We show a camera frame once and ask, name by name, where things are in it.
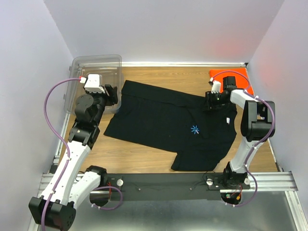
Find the black t-shirt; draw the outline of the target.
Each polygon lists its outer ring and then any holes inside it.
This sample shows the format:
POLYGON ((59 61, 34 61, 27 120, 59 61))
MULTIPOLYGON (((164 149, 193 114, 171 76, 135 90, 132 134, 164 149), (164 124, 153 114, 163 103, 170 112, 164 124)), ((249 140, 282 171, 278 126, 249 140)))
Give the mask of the black t-shirt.
POLYGON ((236 106, 206 110, 205 98, 127 80, 104 134, 174 152, 174 171, 212 171, 235 138, 236 106))

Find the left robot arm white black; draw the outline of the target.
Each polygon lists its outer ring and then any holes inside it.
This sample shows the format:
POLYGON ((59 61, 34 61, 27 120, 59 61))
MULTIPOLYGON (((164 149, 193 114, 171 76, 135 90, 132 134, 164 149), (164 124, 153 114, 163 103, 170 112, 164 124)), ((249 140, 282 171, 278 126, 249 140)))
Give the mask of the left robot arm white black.
POLYGON ((90 196, 91 191, 106 190, 110 199, 112 191, 119 193, 119 202, 123 201, 121 190, 110 183, 105 168, 90 166, 83 177, 76 181, 81 164, 91 152, 100 133, 99 123, 106 106, 118 102, 117 87, 109 84, 100 90, 85 88, 85 94, 76 100, 76 119, 70 130, 63 156, 51 181, 40 197, 32 197, 29 209, 36 224, 44 231, 47 227, 59 231, 71 228, 80 204, 90 196))

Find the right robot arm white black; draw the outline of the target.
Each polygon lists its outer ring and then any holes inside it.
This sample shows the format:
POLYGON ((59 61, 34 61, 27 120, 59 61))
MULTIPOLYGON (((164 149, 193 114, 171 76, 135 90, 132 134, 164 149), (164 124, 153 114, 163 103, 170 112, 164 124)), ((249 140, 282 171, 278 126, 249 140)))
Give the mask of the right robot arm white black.
POLYGON ((211 90, 205 93, 206 108, 219 109, 232 103, 243 109, 242 141, 235 157, 228 162, 219 182, 231 189, 246 181, 250 163, 263 143, 275 133, 275 103, 265 101, 236 86, 236 78, 227 76, 223 82, 210 78, 211 90))

